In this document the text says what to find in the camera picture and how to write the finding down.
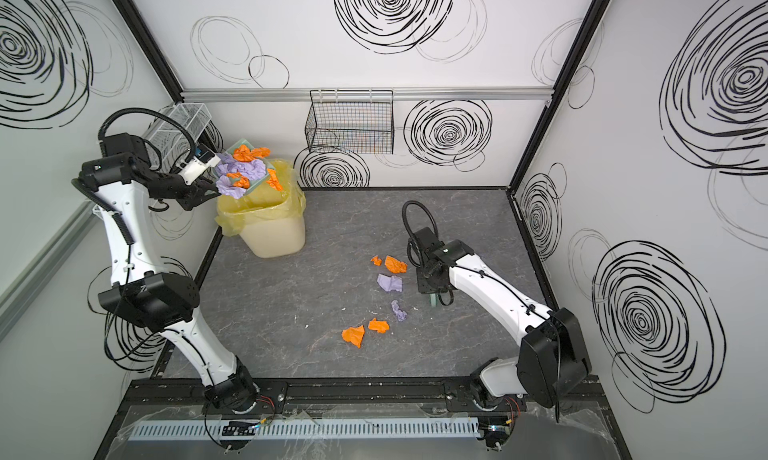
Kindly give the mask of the mint green dustpan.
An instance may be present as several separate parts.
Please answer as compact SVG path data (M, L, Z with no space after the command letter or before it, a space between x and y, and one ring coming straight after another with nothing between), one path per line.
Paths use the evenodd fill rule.
M219 160L214 168L216 187L223 196L241 199L264 183L277 191L282 189L276 168L270 163L268 148L255 148L242 140L216 157Z

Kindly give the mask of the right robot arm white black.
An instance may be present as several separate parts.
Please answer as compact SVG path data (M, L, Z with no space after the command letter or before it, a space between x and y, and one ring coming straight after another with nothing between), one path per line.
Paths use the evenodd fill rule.
M443 242L434 216L416 201L406 201L401 218L408 235L407 255L417 288L433 304L451 305L462 292L479 304L511 336L518 354L492 359L470 376L474 402L489 410L506 397L527 396L546 408L591 372L583 333L566 308L551 309L494 272L466 243Z

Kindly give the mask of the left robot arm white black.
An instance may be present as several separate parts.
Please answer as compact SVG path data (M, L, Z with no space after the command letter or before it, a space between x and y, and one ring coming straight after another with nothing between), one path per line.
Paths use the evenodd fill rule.
M164 172L161 152L144 138L109 134L116 120L131 114L153 117L183 136L188 149L180 165ZM97 140L101 158L83 163L72 185L93 203L107 235L111 277L109 289L98 295L100 306L112 318L171 341L195 367L205 398L214 407L240 415L250 412L257 403L258 386L203 318L194 279L171 271L149 236L151 201L173 200L191 211L218 196L214 183L204 176L218 163L218 156L199 145L181 123L140 107L111 114Z

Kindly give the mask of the orange paper scrap near bin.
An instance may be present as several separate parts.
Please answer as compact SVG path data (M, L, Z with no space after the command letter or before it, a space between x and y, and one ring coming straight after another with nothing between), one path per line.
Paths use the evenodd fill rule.
M406 273L408 269L408 265L406 263L399 261L391 256L387 256L385 258L384 265L390 273L395 275Z

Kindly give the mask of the purple paper scrap back right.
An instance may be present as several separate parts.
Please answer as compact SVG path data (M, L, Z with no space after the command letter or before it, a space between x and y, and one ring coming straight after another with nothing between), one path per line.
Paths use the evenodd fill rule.
M383 291L387 293L401 293L403 291L403 280L399 276L387 276L379 274L377 277L377 284Z

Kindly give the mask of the purple paper scrap front left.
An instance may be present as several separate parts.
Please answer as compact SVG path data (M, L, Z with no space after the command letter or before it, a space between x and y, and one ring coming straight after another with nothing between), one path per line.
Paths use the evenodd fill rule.
M236 186L233 179L227 176L220 177L216 182L216 187L222 196L227 196L233 199L241 199L248 190L248 188Z

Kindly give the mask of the orange paper scrap beside purple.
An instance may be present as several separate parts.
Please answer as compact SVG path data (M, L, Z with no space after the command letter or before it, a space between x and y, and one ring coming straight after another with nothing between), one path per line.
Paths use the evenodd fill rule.
M368 323L368 329L377 333L384 334L390 330L390 325L387 321L372 319Z

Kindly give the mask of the large orange paper scrap front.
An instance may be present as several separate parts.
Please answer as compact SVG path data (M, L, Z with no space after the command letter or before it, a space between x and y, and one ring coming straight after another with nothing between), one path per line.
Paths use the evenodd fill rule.
M271 155L268 148L249 148L246 144L237 147L233 153L233 158L241 163L250 163L254 160L263 160Z

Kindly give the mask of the large purple paper scrap front right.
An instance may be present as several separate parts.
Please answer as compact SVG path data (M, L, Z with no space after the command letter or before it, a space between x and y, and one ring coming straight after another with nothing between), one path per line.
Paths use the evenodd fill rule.
M215 167L218 179L222 176L230 177L236 186L250 188L268 176L267 167L262 160L241 163L229 154L218 154L218 157L220 163Z

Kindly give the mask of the small orange scrap front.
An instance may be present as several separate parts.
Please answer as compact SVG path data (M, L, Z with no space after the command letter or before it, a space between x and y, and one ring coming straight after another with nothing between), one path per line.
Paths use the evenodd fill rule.
M356 348L361 348L365 332L364 326L350 327L342 331L342 339Z

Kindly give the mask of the yellow plastic bin liner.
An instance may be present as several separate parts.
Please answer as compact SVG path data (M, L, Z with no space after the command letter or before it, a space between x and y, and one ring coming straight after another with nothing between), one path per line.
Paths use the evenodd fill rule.
M303 217L306 197L294 169L282 159L272 161L272 165L282 187L281 191L275 190L265 181L241 199L224 195L217 199L215 222L224 236L239 235L246 227L254 225Z

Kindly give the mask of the orange paper scrap by dustpan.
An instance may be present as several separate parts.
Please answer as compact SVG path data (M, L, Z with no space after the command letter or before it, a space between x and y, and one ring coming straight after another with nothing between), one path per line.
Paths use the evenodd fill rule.
M277 175L277 171L273 168L270 168L267 170L268 178L266 180L267 184L274 189L277 192L283 191L283 186L280 183L279 177Z

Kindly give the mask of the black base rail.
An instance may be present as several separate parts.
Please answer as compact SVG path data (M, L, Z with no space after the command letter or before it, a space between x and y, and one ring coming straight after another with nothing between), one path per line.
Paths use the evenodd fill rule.
M135 380L122 405L192 406L210 413L286 415L300 407L362 404L415 404L450 413L500 415L525 411L534 402L528 394L491 394L477 379L454 377L266 378L256 381L252 396L215 393L200 380L150 378Z

